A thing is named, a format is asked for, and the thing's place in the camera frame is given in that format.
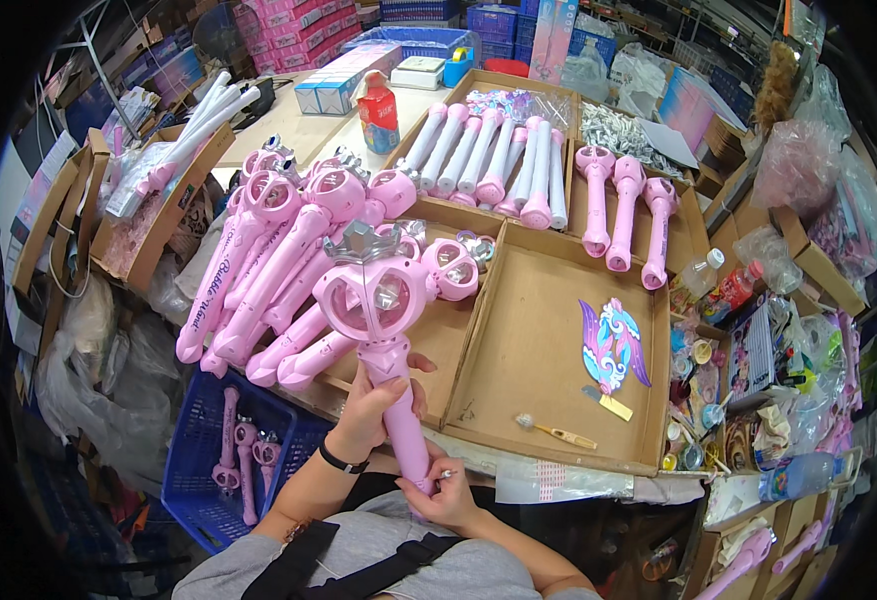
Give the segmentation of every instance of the person's right hand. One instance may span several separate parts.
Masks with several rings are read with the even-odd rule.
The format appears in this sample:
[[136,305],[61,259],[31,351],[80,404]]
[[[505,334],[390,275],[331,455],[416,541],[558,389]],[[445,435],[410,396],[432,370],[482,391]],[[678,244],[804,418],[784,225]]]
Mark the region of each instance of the person's right hand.
[[[395,485],[405,495],[408,505],[417,510],[430,522],[448,527],[452,531],[467,528],[478,521],[483,510],[475,506],[469,480],[466,479],[466,463],[461,458],[449,458],[445,450],[425,440],[425,446],[432,458],[432,468],[428,478],[435,481],[439,491],[431,498],[408,479],[399,477]],[[452,476],[442,479],[442,472],[451,470]]]

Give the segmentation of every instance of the plastic bottle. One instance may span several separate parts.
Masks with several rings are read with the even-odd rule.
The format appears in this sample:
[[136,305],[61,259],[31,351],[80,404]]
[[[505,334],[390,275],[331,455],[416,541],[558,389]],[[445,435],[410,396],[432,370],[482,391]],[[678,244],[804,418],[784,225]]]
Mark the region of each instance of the plastic bottle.
[[762,263],[753,260],[747,267],[736,269],[698,303],[701,319],[714,326],[752,297],[756,282],[762,277]]
[[669,281],[669,299],[672,312],[685,315],[702,296],[715,288],[719,268],[726,262],[726,256],[718,247],[709,250],[705,258],[695,256],[685,268]]
[[763,502],[777,502],[821,494],[845,468],[846,459],[829,452],[799,454],[762,473],[758,480],[758,498]]
[[382,71],[365,73],[355,91],[355,104],[368,150],[377,155],[395,150],[399,141],[396,94],[389,89],[389,80]]

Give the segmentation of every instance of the person's left hand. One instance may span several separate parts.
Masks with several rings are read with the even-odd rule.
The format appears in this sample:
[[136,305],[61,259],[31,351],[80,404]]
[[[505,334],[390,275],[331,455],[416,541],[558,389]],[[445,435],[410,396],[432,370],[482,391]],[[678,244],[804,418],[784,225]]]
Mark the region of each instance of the person's left hand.
[[[423,373],[432,373],[437,368],[435,363],[416,352],[408,354],[408,366]],[[396,377],[376,388],[369,379],[365,365],[360,361],[355,380],[352,381],[352,390],[345,400],[338,424],[326,438],[325,447],[336,458],[347,463],[358,464],[365,461],[373,449],[382,446],[385,441],[383,413],[402,398],[409,386],[412,397],[411,412],[421,419],[428,411],[428,404],[425,401],[425,390],[418,380]]]

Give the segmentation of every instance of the hand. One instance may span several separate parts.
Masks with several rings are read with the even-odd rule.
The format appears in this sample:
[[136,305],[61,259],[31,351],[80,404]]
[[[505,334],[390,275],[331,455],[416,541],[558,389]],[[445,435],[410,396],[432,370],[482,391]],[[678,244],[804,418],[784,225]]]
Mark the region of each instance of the hand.
[[[416,352],[408,354],[408,366],[423,373],[432,373],[437,368],[435,363]],[[325,439],[325,448],[339,460],[350,464],[369,458],[373,449],[382,446],[386,438],[382,414],[402,398],[409,386],[411,412],[421,420],[428,411],[428,404],[425,401],[425,390],[418,380],[396,377],[376,388],[369,379],[365,365],[360,361],[338,425]]]
[[[475,506],[475,499],[472,498],[472,490],[466,479],[465,461],[461,458],[449,458],[445,450],[432,443],[431,439],[425,440],[425,446],[432,458],[428,478],[436,482],[439,492],[430,498],[416,484],[403,477],[396,479],[395,485],[405,495],[408,505],[430,522],[456,532],[469,529],[480,520],[485,511]],[[451,470],[452,476],[442,479],[442,472],[446,470]]]

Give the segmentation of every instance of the stacked pink boxes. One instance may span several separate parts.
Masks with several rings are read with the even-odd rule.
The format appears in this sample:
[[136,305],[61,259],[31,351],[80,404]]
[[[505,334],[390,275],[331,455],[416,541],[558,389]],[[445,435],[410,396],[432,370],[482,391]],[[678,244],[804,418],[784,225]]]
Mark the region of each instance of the stacked pink boxes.
[[322,68],[362,32],[352,0],[244,0],[233,12],[259,73]]

